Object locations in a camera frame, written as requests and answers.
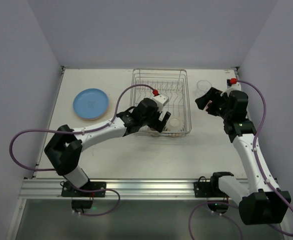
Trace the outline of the blue plate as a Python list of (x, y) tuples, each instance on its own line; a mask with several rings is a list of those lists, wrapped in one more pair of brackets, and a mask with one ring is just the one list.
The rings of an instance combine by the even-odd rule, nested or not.
[(88, 88), (74, 98), (74, 113), (84, 120), (95, 120), (102, 117), (109, 108), (108, 95), (97, 88)]

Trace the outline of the white blue-striped bowl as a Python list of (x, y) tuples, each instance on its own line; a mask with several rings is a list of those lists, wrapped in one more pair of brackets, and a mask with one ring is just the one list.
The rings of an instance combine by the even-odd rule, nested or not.
[(181, 117), (171, 116), (163, 130), (169, 132), (184, 132), (185, 121)]

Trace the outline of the pink mug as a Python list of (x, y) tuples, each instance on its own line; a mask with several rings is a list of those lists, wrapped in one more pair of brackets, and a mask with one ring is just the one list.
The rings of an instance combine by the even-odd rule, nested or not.
[(210, 109), (210, 107), (211, 107), (211, 104), (212, 104), (212, 101), (210, 100), (208, 103), (207, 103), (207, 105), (205, 106), (205, 111), (206, 112), (208, 112), (209, 111), (209, 109)]

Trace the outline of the yellow plate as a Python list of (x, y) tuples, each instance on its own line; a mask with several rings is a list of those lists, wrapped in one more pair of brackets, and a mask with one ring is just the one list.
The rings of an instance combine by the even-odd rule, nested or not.
[(109, 112), (109, 107), (107, 107), (105, 110), (104, 110), (104, 112), (103, 112), (103, 114), (101, 114), (101, 115), (99, 115), (99, 116), (97, 116), (97, 117), (94, 117), (94, 118), (81, 118), (83, 121), (89, 121), (89, 122), (91, 122), (91, 121), (96, 121), (96, 120), (100, 120), (100, 119), (102, 119), (103, 117), (105, 117), (107, 114), (108, 114), (108, 112)]

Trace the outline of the clear glass tumbler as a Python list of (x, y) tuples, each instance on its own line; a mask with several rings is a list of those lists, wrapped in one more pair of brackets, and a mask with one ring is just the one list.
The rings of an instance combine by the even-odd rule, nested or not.
[(196, 88), (194, 90), (194, 95), (196, 98), (200, 98), (204, 96), (212, 87), (211, 83), (207, 80), (199, 80), (196, 84)]

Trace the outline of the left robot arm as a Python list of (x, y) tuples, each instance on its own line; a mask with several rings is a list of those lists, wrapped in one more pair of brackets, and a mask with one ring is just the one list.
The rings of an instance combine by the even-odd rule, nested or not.
[(83, 128), (71, 129), (62, 125), (44, 148), (44, 153), (59, 176), (77, 189), (88, 190), (89, 177), (79, 166), (81, 153), (104, 141), (121, 138), (138, 132), (142, 127), (161, 133), (171, 116), (163, 108), (169, 102), (166, 95), (144, 98), (137, 106), (115, 115), (115, 118)]

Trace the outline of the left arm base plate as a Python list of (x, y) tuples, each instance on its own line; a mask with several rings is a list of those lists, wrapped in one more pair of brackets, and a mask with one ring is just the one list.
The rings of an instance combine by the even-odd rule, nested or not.
[(107, 183), (104, 181), (90, 181), (87, 182), (84, 186), (82, 186), (79, 190), (76, 190), (69, 181), (61, 181), (60, 186), (62, 187), (61, 196), (69, 197), (69, 198), (104, 198), (105, 191), (100, 192), (84, 192), (84, 191), (97, 191), (106, 189)]

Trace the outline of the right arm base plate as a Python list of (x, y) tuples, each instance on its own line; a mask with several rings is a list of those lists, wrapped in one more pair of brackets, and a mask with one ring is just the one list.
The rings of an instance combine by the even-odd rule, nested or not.
[(219, 189), (219, 178), (224, 176), (234, 176), (231, 172), (214, 172), (209, 180), (201, 176), (193, 183), (194, 196), (196, 198), (224, 198), (227, 195)]

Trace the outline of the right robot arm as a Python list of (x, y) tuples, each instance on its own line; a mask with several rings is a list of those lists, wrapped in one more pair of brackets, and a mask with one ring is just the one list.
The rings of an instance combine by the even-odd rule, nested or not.
[(280, 189), (266, 165), (255, 139), (256, 128), (247, 117), (248, 95), (233, 88), (223, 92), (211, 87), (195, 103), (200, 110), (223, 119), (224, 131), (241, 159), (248, 180), (248, 187), (244, 187), (231, 172), (214, 172), (210, 177), (211, 191), (230, 197), (245, 225), (280, 224), (291, 196)]

